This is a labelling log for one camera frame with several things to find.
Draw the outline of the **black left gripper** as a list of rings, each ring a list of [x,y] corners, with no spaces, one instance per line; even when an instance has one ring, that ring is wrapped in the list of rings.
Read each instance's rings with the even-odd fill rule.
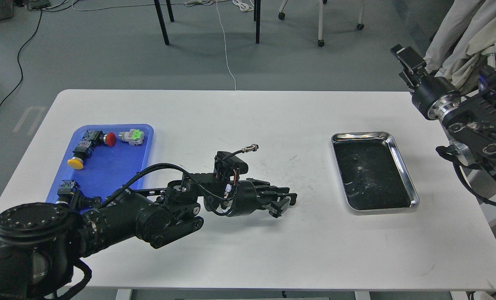
[[[277,187],[258,179],[241,180],[233,198],[232,207],[227,211],[226,216],[246,216],[256,210],[267,209],[272,217],[278,218],[288,209],[291,200],[295,200],[297,196],[295,192],[290,192],[289,187]],[[261,202],[258,197],[271,201]]]

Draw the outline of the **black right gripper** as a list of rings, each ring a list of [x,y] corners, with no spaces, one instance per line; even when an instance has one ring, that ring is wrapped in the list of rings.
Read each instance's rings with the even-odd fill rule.
[[[412,93],[412,104],[427,120],[443,119],[461,102],[461,94],[444,77],[427,76],[426,62],[410,46],[400,44],[390,49],[403,66],[399,76]]]

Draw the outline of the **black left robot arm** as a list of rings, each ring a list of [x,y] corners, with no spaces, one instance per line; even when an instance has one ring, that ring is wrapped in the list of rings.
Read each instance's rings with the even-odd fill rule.
[[[105,201],[87,198],[75,182],[61,185],[56,203],[35,202],[0,213],[0,300],[69,300],[89,283],[83,258],[136,237],[158,249],[200,230],[204,208],[217,216],[267,210],[278,218],[296,204],[288,187],[240,175],[248,165],[219,151],[211,173],[190,173],[170,163],[137,172]]]

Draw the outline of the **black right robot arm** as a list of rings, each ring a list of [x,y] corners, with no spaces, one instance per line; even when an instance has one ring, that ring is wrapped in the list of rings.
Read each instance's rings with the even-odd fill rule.
[[[412,103],[427,120],[439,120],[452,137],[450,146],[438,146],[439,156],[452,162],[463,186],[483,203],[496,202],[475,192],[461,168],[484,170],[496,183],[496,68],[480,70],[478,93],[463,95],[444,77],[426,71],[426,62],[411,47],[395,45],[391,53],[403,66],[400,77],[406,82]]]

